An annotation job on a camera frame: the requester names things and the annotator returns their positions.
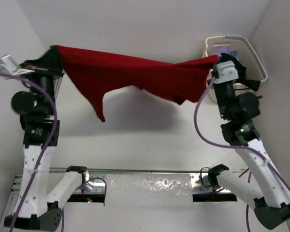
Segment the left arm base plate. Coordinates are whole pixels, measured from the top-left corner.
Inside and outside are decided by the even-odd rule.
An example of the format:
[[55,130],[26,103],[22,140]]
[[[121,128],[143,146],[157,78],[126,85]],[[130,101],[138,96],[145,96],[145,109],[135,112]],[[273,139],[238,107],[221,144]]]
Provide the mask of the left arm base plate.
[[90,176],[89,178],[84,179],[79,173],[67,173],[64,175],[62,181],[63,183],[60,185],[62,185],[64,192],[73,193],[77,189],[80,189],[84,190],[85,192],[101,190],[102,193],[105,193],[107,190],[106,180],[98,176]]

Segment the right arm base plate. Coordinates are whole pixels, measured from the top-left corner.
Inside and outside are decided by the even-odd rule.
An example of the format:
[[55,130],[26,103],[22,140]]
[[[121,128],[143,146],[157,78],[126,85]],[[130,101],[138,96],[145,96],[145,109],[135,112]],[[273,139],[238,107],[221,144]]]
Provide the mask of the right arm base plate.
[[190,182],[193,194],[227,194],[232,193],[222,187],[212,187],[207,180],[207,172],[190,173]]

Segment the black t-shirt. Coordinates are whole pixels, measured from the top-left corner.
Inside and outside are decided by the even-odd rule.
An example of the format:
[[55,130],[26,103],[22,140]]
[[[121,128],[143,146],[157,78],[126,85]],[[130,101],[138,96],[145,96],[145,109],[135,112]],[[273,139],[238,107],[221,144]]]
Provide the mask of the black t-shirt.
[[235,68],[237,69],[239,78],[236,80],[237,83],[245,85],[249,89],[253,91],[258,91],[261,82],[256,80],[247,79],[246,71],[247,68],[243,66],[235,57],[227,53],[221,53],[221,57],[219,58],[219,62],[223,63],[226,61],[232,61],[235,64]]

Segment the red t-shirt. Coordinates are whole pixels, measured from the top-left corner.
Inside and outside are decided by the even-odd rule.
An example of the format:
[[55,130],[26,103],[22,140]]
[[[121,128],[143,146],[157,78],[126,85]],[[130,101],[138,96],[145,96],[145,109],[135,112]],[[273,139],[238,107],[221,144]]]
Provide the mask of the red t-shirt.
[[134,86],[178,105],[198,102],[209,71],[218,62],[216,55],[172,64],[61,45],[56,48],[65,73],[102,122],[104,95],[124,87]]

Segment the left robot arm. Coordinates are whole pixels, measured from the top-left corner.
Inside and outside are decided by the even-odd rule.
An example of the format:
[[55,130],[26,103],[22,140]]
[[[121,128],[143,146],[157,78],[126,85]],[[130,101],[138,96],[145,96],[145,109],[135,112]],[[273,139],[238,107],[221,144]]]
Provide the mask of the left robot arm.
[[54,46],[39,59],[26,60],[20,66],[26,70],[20,78],[29,90],[14,94],[11,107],[20,116],[24,130],[24,168],[17,203],[4,219],[4,226],[10,230],[54,232],[65,203],[87,181],[88,172],[86,167],[70,166],[53,190],[47,190],[60,126],[54,81],[64,75],[63,65]]

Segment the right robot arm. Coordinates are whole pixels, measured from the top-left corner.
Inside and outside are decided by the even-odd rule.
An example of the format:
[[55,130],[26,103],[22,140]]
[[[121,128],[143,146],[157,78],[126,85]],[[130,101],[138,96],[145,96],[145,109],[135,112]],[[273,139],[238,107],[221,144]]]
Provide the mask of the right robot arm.
[[269,155],[252,119],[260,114],[259,97],[246,92],[236,96],[233,82],[208,83],[217,95],[221,125],[226,145],[209,142],[210,145],[233,149],[246,163],[259,187],[235,176],[226,165],[219,164],[208,170],[207,180],[212,188],[226,188],[244,201],[261,225],[272,230],[290,219],[290,186],[283,179]]

